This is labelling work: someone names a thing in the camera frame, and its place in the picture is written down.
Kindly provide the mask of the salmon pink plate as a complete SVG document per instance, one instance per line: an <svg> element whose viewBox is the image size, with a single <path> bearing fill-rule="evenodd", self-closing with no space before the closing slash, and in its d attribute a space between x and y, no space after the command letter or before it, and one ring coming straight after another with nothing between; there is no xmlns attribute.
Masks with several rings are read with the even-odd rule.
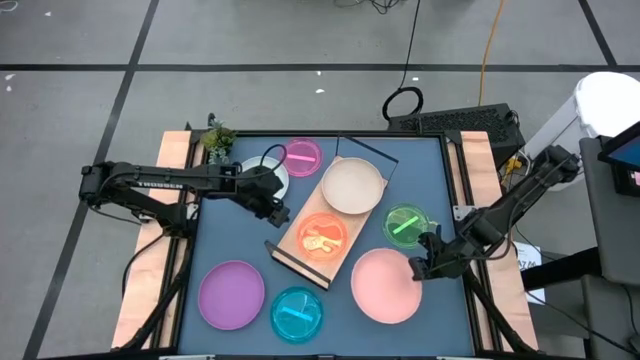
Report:
<svg viewBox="0 0 640 360"><path fill-rule="evenodd" d="M422 283L413 279L406 255L390 248L363 254L351 274L353 298L361 311L382 324L399 324L419 309Z"/></svg>

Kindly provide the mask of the orange transparent plate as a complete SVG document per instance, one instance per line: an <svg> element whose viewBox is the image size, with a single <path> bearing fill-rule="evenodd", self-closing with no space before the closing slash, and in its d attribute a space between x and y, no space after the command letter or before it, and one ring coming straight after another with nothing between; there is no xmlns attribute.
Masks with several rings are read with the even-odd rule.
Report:
<svg viewBox="0 0 640 360"><path fill-rule="evenodd" d="M336 215L316 212L305 217L296 229L296 243L309 259L326 262L337 258L348 245L346 225Z"/></svg>

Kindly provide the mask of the grey cabinet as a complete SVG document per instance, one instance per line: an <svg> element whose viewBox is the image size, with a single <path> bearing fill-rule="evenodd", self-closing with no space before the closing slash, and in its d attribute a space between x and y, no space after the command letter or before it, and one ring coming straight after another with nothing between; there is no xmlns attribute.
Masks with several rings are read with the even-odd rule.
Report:
<svg viewBox="0 0 640 360"><path fill-rule="evenodd" d="M640 360L640 198L615 191L598 139L579 142L601 271L582 278L597 360Z"/></svg>

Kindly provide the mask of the beige plate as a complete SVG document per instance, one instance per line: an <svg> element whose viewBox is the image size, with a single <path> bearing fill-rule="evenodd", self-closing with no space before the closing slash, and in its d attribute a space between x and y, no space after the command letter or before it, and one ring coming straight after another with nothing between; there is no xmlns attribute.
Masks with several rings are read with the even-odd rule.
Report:
<svg viewBox="0 0 640 360"><path fill-rule="evenodd" d="M367 160L336 157L321 180L324 199L335 210L363 214L381 201L386 181L380 171Z"/></svg>

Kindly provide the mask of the white paper sheet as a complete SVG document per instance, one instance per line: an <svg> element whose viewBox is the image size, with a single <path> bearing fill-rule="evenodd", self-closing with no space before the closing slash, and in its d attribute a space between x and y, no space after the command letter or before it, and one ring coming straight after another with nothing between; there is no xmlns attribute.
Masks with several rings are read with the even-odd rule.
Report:
<svg viewBox="0 0 640 360"><path fill-rule="evenodd" d="M542 253L537 246L514 242L517 253L517 262L520 271L524 271L542 264ZM543 289L527 290L527 301L532 304L542 305L545 300Z"/></svg>

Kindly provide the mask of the purple plate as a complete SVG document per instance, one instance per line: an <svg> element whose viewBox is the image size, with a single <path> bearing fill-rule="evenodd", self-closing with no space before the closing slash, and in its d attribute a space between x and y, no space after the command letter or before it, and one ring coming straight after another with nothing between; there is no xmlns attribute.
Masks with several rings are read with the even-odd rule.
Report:
<svg viewBox="0 0 640 360"><path fill-rule="evenodd" d="M265 299L265 284L258 270L241 260L214 266L198 291L201 316L212 327L239 330L259 314Z"/></svg>

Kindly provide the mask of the cyan transparent plate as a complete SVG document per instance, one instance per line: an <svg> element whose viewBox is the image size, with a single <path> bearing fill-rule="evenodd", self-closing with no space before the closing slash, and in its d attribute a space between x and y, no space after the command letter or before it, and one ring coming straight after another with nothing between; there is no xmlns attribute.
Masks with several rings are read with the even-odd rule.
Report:
<svg viewBox="0 0 640 360"><path fill-rule="evenodd" d="M302 344L313 339L324 320L320 298L305 287L289 287L279 293L271 305L270 322L283 341Z"/></svg>

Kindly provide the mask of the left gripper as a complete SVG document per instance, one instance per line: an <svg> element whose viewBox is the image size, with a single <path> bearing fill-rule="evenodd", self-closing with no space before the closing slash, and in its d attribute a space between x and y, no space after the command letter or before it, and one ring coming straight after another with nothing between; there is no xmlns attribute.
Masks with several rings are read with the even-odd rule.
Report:
<svg viewBox="0 0 640 360"><path fill-rule="evenodd" d="M268 218L268 222L276 228L289 222L290 210L275 197L283 183L273 172L243 172L237 177L236 185L234 202L237 205L252 212L257 218Z"/></svg>

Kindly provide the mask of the black computer case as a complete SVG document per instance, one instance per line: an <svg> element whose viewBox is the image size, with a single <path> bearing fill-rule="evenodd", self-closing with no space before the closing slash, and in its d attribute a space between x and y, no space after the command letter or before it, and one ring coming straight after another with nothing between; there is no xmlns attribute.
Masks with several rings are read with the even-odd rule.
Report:
<svg viewBox="0 0 640 360"><path fill-rule="evenodd" d="M388 130L403 132L486 132L494 163L500 168L526 143L516 111L506 103L392 117Z"/></svg>

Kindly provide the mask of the black screen device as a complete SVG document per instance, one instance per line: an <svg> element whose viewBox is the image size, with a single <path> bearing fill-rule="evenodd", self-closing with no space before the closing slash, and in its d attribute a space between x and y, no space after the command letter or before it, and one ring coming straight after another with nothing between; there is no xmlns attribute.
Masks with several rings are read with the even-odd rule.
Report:
<svg viewBox="0 0 640 360"><path fill-rule="evenodd" d="M598 160L610 166L615 191L640 198L640 121L616 137L600 140Z"/></svg>

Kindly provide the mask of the artificial green plant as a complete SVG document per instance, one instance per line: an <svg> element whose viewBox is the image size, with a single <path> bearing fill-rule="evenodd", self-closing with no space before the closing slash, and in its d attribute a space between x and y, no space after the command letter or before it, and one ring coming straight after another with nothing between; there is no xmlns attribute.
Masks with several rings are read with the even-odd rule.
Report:
<svg viewBox="0 0 640 360"><path fill-rule="evenodd" d="M214 113L207 117L207 131L200 137L200 144L207 153L208 164L228 164L237 132L224 126Z"/></svg>

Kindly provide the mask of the wooden cutting board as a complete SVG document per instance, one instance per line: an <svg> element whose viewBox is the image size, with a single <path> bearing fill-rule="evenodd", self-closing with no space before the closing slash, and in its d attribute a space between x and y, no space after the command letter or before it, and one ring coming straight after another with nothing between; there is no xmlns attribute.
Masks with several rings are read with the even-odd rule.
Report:
<svg viewBox="0 0 640 360"><path fill-rule="evenodd" d="M322 138L318 144L323 151L323 163L320 170L311 176L296 178L290 182L284 197L284 204L291 210L291 224L277 243L266 240L265 247L273 260L287 267L299 277L323 290L328 290L354 244L358 242L358 237L374 210L363 214L349 215L332 208L324 199L321 190L321 180L325 171L338 156L362 158L370 163L378 159L385 159L396 165L398 161L382 152L379 147L371 145L368 138L360 139L342 134L334 139ZM326 262L306 258L296 243L297 226L305 217L316 212L336 215L343 221L348 231L349 239L346 249L337 258Z"/></svg>

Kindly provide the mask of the white plate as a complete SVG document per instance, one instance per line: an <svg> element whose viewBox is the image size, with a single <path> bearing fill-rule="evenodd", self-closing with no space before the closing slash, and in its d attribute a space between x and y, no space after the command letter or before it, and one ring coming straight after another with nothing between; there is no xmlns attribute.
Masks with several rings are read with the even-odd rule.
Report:
<svg viewBox="0 0 640 360"><path fill-rule="evenodd" d="M289 187L289 174L286 170L286 168L284 167L284 165L280 165L278 166L279 161L266 156L264 158L264 160L262 160L261 156L255 156L252 158L248 158L247 160L245 160L242 163L242 168L243 171L249 171L253 168L256 168L257 166L259 166L260 164L262 164L263 166L266 166L268 168L275 168L275 175L280 179L280 181L283 184L283 188L280 189L278 192L276 192L274 194L274 196L280 200L284 199L284 196L287 193L288 187Z"/></svg>

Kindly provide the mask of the blue grey table mat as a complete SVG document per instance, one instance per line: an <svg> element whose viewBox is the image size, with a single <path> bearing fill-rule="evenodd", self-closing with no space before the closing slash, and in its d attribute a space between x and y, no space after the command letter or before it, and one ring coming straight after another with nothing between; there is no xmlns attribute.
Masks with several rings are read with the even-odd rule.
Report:
<svg viewBox="0 0 640 360"><path fill-rule="evenodd" d="M178 352L181 355L341 355L468 356L474 346L461 279L437 279L423 284L421 305L410 319L396 325L378 323L356 305L350 287L353 265L365 252L390 247L382 231L386 211L410 203L442 227L444 239L454 235L441 145L436 138L319 138L326 162L334 155L361 157L374 164L390 183L365 223L328 290L322 290L274 261L264 245L278 243L286 229L228 200L205 200L195 242ZM203 277L216 265L242 260L255 267L265 283L260 314L234 331L213 328L201 316L198 292ZM272 330L269 315L276 296L289 287L311 290L324 307L318 334L304 344L291 344Z"/></svg>

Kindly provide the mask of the black metal beam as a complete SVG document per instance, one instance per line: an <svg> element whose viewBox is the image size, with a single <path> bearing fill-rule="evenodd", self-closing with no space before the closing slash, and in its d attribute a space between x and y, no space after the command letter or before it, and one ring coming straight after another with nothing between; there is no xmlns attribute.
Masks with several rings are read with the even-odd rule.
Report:
<svg viewBox="0 0 640 360"><path fill-rule="evenodd" d="M526 291L602 274L599 250L593 247L521 272Z"/></svg>

